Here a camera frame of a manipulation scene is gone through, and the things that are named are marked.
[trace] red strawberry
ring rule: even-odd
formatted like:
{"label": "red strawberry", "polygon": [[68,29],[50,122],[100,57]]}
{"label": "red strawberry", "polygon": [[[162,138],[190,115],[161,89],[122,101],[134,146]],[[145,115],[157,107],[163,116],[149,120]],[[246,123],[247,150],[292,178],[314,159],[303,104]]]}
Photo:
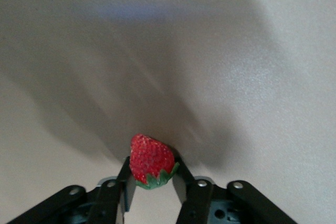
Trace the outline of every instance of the red strawberry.
{"label": "red strawberry", "polygon": [[132,138],[130,168],[137,185],[145,189],[163,186],[178,167],[165,144],[142,134]]}

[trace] green leaf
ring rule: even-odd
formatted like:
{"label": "green leaf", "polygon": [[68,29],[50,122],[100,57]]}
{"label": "green leaf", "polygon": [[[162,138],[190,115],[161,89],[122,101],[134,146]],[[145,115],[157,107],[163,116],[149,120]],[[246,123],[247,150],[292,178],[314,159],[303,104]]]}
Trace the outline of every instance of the green leaf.
{"label": "green leaf", "polygon": [[135,181],[137,186],[140,186],[146,190],[152,190],[155,188],[158,188],[160,186],[163,186],[165,184],[167,184],[167,182],[169,181],[169,179],[171,179],[174,174],[176,173],[177,169],[179,168],[179,163],[176,162],[172,171],[170,172],[170,174],[168,174],[164,169],[162,169],[159,173],[158,178],[155,178],[154,176],[147,174],[147,184],[144,184],[138,180]]}

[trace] screw head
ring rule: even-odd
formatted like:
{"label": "screw head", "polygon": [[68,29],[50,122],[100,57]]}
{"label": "screw head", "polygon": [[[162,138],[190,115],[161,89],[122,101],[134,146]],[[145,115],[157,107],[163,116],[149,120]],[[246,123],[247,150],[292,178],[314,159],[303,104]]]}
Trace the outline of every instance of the screw head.
{"label": "screw head", "polygon": [[75,194],[77,194],[79,192],[79,188],[78,187],[75,187],[74,189],[72,189],[70,192],[69,192],[69,194],[70,195],[75,195]]}
{"label": "screw head", "polygon": [[242,183],[240,182],[234,182],[233,183],[233,186],[234,188],[237,188],[237,189],[242,189],[244,186],[242,185]]}
{"label": "screw head", "polygon": [[110,182],[108,182],[107,187],[113,187],[113,186],[115,186],[115,184],[116,184],[116,181],[111,180]]}
{"label": "screw head", "polygon": [[197,182],[198,186],[200,187],[205,187],[207,186],[207,182],[205,180],[200,180],[199,182]]}

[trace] white wall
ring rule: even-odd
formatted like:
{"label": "white wall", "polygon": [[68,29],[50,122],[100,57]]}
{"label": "white wall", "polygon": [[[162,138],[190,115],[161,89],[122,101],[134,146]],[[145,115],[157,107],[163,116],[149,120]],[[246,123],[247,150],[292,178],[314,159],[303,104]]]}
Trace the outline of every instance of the white wall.
{"label": "white wall", "polygon": [[[0,0],[0,222],[116,175],[142,132],[333,223],[335,2]],[[126,223],[175,223],[172,190],[139,188]]]}

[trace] black bracket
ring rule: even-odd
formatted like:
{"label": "black bracket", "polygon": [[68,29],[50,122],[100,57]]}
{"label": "black bracket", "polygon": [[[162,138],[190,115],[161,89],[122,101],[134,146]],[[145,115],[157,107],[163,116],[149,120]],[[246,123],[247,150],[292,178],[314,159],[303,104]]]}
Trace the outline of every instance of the black bracket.
{"label": "black bracket", "polygon": [[[179,155],[175,161],[173,185],[182,204],[176,224],[296,224],[250,183],[238,180],[224,189],[195,178]],[[8,224],[124,224],[135,191],[129,164],[127,157],[117,177],[88,193],[68,186]]]}

